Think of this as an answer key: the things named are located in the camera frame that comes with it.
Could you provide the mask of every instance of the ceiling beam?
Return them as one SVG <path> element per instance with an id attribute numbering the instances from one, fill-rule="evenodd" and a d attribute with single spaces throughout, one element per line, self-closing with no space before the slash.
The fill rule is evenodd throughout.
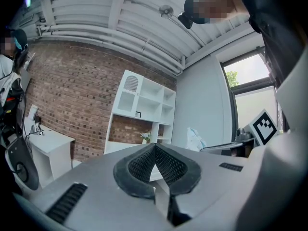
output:
<path id="1" fill-rule="evenodd" d="M 116 30 L 124 0 L 112 0 L 108 28 Z"/>
<path id="2" fill-rule="evenodd" d="M 192 54 L 186 59 L 186 68 L 191 66 L 192 64 L 198 62 L 202 58 L 206 57 L 207 55 L 213 53 L 214 51 L 220 49 L 221 47 L 246 36 L 247 34 L 252 33 L 254 30 L 250 26 L 249 22 L 246 22 L 235 29 L 221 35 L 217 39 L 212 42 L 209 42 L 207 45 L 202 47 L 200 50 Z"/>
<path id="3" fill-rule="evenodd" d="M 42 6 L 42 12 L 45 17 L 46 23 L 48 26 L 56 25 L 52 7 L 51 7 L 51 0 L 40 0 L 41 6 Z"/>

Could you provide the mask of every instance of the ceiling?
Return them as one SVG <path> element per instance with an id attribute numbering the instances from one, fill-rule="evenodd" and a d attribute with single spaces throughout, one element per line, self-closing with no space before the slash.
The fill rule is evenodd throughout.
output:
<path id="1" fill-rule="evenodd" d="M 31 0 L 12 22 L 31 39 L 97 44 L 177 76 L 188 66 L 253 30 L 248 16 L 186 29 L 177 19 L 185 0 Z M 158 11 L 170 5 L 174 15 Z"/>

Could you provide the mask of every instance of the small plant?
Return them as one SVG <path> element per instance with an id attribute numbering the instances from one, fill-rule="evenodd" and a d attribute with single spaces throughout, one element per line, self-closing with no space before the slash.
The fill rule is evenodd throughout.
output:
<path id="1" fill-rule="evenodd" d="M 141 138 L 143 138 L 143 139 L 146 140 L 146 141 L 150 141 L 151 132 L 141 133 Z"/>

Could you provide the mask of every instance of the window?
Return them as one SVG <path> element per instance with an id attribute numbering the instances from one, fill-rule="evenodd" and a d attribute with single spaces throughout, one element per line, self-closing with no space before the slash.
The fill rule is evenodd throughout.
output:
<path id="1" fill-rule="evenodd" d="M 278 130 L 283 130 L 282 112 L 275 98 L 276 89 L 263 55 L 263 49 L 257 49 L 221 64 L 230 87 L 232 140 L 237 128 L 245 127 L 263 109 L 266 109 Z"/>

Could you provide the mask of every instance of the white bookshelf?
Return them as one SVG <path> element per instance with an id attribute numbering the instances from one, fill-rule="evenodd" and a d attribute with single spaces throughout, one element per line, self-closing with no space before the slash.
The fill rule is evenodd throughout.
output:
<path id="1" fill-rule="evenodd" d="M 105 149 L 114 114 L 152 122 L 150 142 L 171 143 L 175 98 L 175 91 L 125 70 L 112 108 Z M 159 129 L 163 130 L 163 136 L 158 136 Z"/>

